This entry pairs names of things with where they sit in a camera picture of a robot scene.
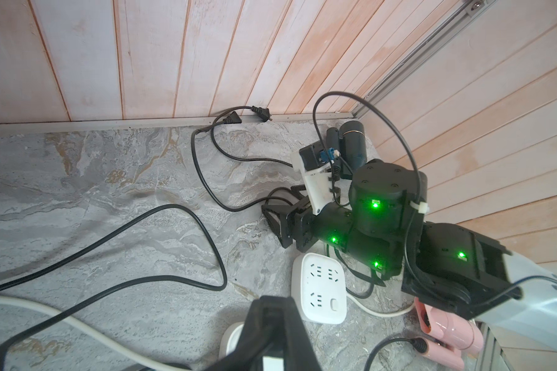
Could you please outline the pink hair dryer under arm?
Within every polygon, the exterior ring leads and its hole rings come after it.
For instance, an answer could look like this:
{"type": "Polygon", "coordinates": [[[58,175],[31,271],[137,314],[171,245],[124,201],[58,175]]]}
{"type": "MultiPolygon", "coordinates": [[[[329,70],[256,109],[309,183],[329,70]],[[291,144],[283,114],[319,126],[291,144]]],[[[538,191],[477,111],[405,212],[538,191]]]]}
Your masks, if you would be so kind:
{"type": "Polygon", "coordinates": [[[422,332],[433,338],[412,340],[421,356],[450,369],[463,370],[463,352],[476,356],[484,348],[484,337],[472,321],[426,305],[418,298],[414,305],[422,332]]]}

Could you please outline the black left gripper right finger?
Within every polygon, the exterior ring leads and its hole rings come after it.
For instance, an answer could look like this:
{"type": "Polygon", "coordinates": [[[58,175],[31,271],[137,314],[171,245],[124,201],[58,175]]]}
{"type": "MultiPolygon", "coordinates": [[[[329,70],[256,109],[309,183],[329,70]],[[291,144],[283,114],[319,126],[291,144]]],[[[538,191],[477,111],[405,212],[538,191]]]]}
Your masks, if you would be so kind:
{"type": "Polygon", "coordinates": [[[317,370],[321,367],[293,298],[280,298],[285,345],[284,370],[317,370]]]}

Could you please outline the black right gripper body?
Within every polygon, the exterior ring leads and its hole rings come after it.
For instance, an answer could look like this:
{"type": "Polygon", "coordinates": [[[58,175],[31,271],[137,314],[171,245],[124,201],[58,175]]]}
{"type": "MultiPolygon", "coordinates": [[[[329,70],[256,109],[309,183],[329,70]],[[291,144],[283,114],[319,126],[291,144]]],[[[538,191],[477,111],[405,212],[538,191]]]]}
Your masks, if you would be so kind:
{"type": "Polygon", "coordinates": [[[301,253],[308,252],[318,241],[337,250],[346,251],[353,227],[353,211],[329,203],[318,215],[311,208],[295,214],[292,239],[301,253]]]}

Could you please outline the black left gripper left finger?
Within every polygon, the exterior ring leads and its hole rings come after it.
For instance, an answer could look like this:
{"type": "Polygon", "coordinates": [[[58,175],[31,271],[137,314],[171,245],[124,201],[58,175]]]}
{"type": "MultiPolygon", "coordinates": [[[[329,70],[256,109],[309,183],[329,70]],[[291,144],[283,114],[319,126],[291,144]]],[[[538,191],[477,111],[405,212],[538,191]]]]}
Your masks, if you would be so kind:
{"type": "Polygon", "coordinates": [[[207,370],[278,370],[278,304],[279,298],[274,296],[253,301],[234,350],[207,370]]]}

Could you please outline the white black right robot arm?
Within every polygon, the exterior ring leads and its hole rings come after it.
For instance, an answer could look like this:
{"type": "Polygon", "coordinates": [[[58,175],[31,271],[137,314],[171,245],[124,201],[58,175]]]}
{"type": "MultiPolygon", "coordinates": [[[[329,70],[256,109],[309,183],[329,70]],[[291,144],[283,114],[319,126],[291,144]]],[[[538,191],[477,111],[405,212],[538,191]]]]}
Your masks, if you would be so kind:
{"type": "Polygon", "coordinates": [[[351,179],[349,207],[313,204],[311,185],[297,203],[263,205],[283,247],[323,242],[369,267],[383,285],[444,312],[499,326],[557,351],[557,277],[499,241],[456,224],[425,220],[427,178],[374,159],[351,179]]]}

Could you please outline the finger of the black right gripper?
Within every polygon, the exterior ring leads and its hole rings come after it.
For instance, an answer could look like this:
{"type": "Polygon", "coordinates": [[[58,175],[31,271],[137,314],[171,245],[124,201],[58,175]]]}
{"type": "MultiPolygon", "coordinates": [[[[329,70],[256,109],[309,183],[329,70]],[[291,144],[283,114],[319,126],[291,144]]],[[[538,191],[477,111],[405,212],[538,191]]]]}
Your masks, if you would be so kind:
{"type": "Polygon", "coordinates": [[[306,195],[306,187],[304,185],[280,186],[273,189],[269,193],[269,197],[274,197],[277,193],[280,196],[288,196],[287,200],[281,201],[281,205],[295,205],[300,209],[307,209],[309,207],[309,197],[306,195]]]}
{"type": "Polygon", "coordinates": [[[288,248],[293,243],[296,243],[296,246],[300,244],[300,231],[296,227],[296,215],[300,213],[298,207],[262,205],[261,211],[283,248],[288,248]]]}

